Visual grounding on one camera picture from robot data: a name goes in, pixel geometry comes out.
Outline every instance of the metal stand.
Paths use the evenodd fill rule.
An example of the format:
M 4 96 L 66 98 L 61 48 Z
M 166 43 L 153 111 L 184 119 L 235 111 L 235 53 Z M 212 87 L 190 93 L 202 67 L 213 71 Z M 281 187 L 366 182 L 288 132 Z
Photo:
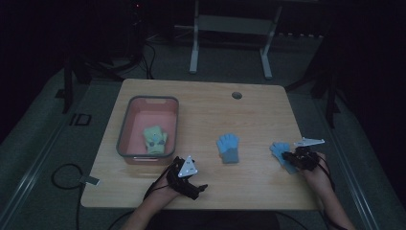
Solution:
M 263 20 L 199 14 L 199 0 L 195 0 L 194 3 L 193 47 L 191 67 L 189 69 L 191 74 L 197 73 L 197 62 L 199 58 L 199 31 L 215 31 L 251 35 L 267 35 L 266 44 L 259 50 L 259 54 L 262 62 L 263 75 L 268 80 L 272 79 L 268 52 L 281 15 L 281 6 L 277 8 L 273 20 Z

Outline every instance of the black cable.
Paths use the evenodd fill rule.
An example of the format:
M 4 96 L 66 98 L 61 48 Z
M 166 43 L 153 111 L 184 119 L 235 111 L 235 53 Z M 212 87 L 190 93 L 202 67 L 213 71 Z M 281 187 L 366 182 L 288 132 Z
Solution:
M 148 67 L 147 59 L 146 59 L 146 57 L 144 55 L 141 55 L 141 59 L 142 59 L 142 62 L 144 64 L 144 67 L 146 68 L 145 69 L 145 71 L 146 71 L 146 79 L 149 79 L 149 67 Z
M 167 166 L 167 168 L 161 173 L 161 175 L 158 177 L 158 179 L 156 179 L 155 182 L 153 182 L 153 183 L 149 186 L 149 188 L 148 188 L 146 194 L 144 195 L 144 199 L 143 199 L 143 200 L 145 200 L 152 192 L 154 192 L 155 190 L 157 190 L 157 189 L 154 189 L 153 187 L 156 185 L 156 183 L 158 183 L 158 181 L 159 181 L 162 177 L 164 177 L 164 175 L 169 171 L 170 167 L 171 167 L 173 164 L 174 164 L 173 162 L 170 163 L 170 165 Z
M 156 191 L 156 190 L 159 190 L 159 189 L 167 188 L 167 186 L 169 186 L 169 184 L 168 184 L 168 185 L 164 185 L 164 186 L 159 187 L 159 188 L 155 188 L 155 189 L 152 190 L 152 192 L 154 192 L 154 191 Z
M 129 212 L 126 212 L 126 213 L 122 214 L 121 216 L 119 216 L 116 220 L 114 220 L 114 222 L 112 222 L 110 224 L 110 226 L 107 228 L 107 230 L 111 230 L 118 221 L 120 221 L 121 219 L 123 219 L 126 216 L 131 215 L 133 212 L 134 211 L 129 211 Z
M 88 65 L 92 66 L 93 69 L 101 71 L 103 74 L 105 74 L 107 77 L 113 79 L 114 81 L 124 81 L 124 79 L 120 76 L 118 76 L 116 73 L 111 71 L 110 69 L 104 67 L 100 63 L 81 55 L 80 56 Z
M 323 157 L 321 157 L 321 156 L 319 156 L 319 155 L 317 155 L 322 161 L 324 161 L 325 162 L 325 164 L 326 164 L 326 166 L 329 168 L 329 165 L 328 165 L 328 163 L 327 163 L 327 161 L 323 158 Z
M 322 211 L 319 211 L 319 215 L 320 215 L 320 217 L 322 218 L 323 223 L 324 223 L 325 226 L 326 226 L 326 229 L 329 229 L 329 223 L 328 223 L 328 220 L 327 220 L 326 217 L 325 217 L 325 211 L 324 211 L 324 210 L 323 210 L 323 212 L 322 212 Z
M 331 184 L 331 188 L 332 188 L 332 191 L 335 191 L 335 184 L 334 184 L 334 181 L 332 180 L 332 178 L 331 178 L 331 174 L 330 173 L 328 173 L 328 171 L 322 166 L 322 165 L 320 165 L 319 163 L 317 163 L 317 165 L 320 167 L 320 169 L 325 173 L 325 175 L 328 177 L 328 180 L 330 181 L 330 184 Z
M 303 229 L 307 230 L 307 228 L 304 225 L 302 225 L 300 222 L 298 222 L 296 219 L 290 217 L 289 215 L 287 215 L 285 213 L 277 212 L 277 211 L 274 211 L 274 212 L 275 212 L 275 214 L 281 215 L 283 217 L 286 217 L 288 219 L 291 219 L 291 220 L 295 221 L 297 224 L 301 225 L 301 227 L 303 227 Z
M 57 174 L 62 168 L 69 167 L 69 166 L 76 168 L 76 169 L 79 171 L 80 176 L 83 176 L 83 171 L 81 170 L 81 168 L 80 168 L 78 165 L 69 163 L 69 164 L 64 164 L 64 165 L 58 167 L 58 168 L 52 173 L 52 175 L 51 175 L 51 181 L 52 181 L 52 183 L 53 183 L 54 186 L 56 186 L 57 188 L 59 188 L 59 189 L 61 189 L 61 190 L 74 190 L 74 189 L 79 189 L 79 199 L 78 199 L 78 202 L 77 202 L 77 212 L 76 212 L 76 226 L 77 226 L 77 229 L 79 230 L 80 199 L 81 199 L 81 195 L 83 194 L 84 185 L 79 182 L 79 184 L 76 185 L 76 186 L 64 187 L 64 186 L 61 186 L 61 185 L 57 184 L 57 183 L 56 183 L 56 180 L 55 180 L 56 174 Z
M 152 76 L 152 65 L 153 65 L 153 62 L 154 62 L 154 60 L 155 60 L 156 52 L 155 52 L 155 48 L 153 48 L 153 47 L 152 47 L 151 45 L 149 45 L 148 43 L 146 43 L 146 46 L 149 47 L 149 48 L 152 50 L 152 54 L 153 54 L 151 63 L 150 63 L 149 68 L 148 68 L 148 78 L 151 79 L 151 80 L 153 80 L 154 77 Z
M 324 218 L 325 218 L 325 220 L 327 221 L 327 223 L 328 223 L 329 225 L 333 226 L 334 228 L 336 228 L 336 229 L 338 229 L 338 230 L 348 230 L 347 228 L 344 228 L 344 227 L 338 225 L 338 224 L 337 224 L 336 222 L 334 222 L 333 220 L 331 220 L 331 219 L 328 217 L 326 211 L 324 211 L 323 213 L 324 213 Z
M 146 59 L 145 59 L 144 56 L 141 56 L 141 62 L 142 62 L 144 65 L 140 65 L 140 68 L 141 68 L 142 70 L 144 70 L 144 71 L 147 71 L 147 69 L 146 69 Z

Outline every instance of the person's arm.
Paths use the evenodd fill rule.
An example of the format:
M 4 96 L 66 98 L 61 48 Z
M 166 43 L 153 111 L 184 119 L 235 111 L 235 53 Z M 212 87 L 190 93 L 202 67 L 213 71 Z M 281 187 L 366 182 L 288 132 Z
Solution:
M 326 157 L 318 153 L 320 157 L 326 160 Z M 328 171 L 328 167 L 324 160 L 320 160 L 320 165 Z M 338 224 L 340 227 L 345 229 L 355 229 L 349 217 L 346 214 L 343 206 L 340 203 L 337 195 L 334 193 L 331 182 L 328 179 L 328 176 L 323 172 L 320 167 L 316 167 L 313 171 L 304 170 L 302 174 L 307 181 L 310 188 L 314 193 L 319 196 L 324 207 L 325 212 L 328 218 L 334 223 Z M 332 225 L 329 226 L 330 229 L 336 229 Z
M 167 185 L 168 182 L 166 177 L 163 176 L 163 178 L 157 182 L 154 188 L 161 188 Z M 131 214 L 122 229 L 145 229 L 148 226 L 151 218 L 178 196 L 179 193 L 175 192 L 169 186 L 153 191 Z

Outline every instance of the round hole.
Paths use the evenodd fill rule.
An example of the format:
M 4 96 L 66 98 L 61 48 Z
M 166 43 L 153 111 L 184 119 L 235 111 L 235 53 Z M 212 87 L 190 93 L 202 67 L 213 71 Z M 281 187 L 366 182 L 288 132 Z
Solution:
M 239 93 L 239 92 L 234 92 L 231 96 L 232 96 L 234 99 L 237 99 L 237 100 L 239 100 L 239 99 L 242 98 L 242 94 Z

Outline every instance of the blue rubber glove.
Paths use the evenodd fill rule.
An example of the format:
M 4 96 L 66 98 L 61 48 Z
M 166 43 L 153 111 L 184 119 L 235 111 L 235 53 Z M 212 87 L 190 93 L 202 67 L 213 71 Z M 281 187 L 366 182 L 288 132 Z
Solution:
M 288 161 L 285 161 L 282 157 L 282 153 L 286 151 L 290 151 L 289 144 L 284 142 L 274 142 L 269 149 L 273 152 L 273 154 L 278 158 L 281 165 L 287 170 L 289 174 L 296 173 L 298 170 L 296 167 L 292 166 Z
M 238 142 L 239 138 L 233 133 L 227 133 L 217 140 L 218 151 L 220 152 L 223 164 L 238 163 Z

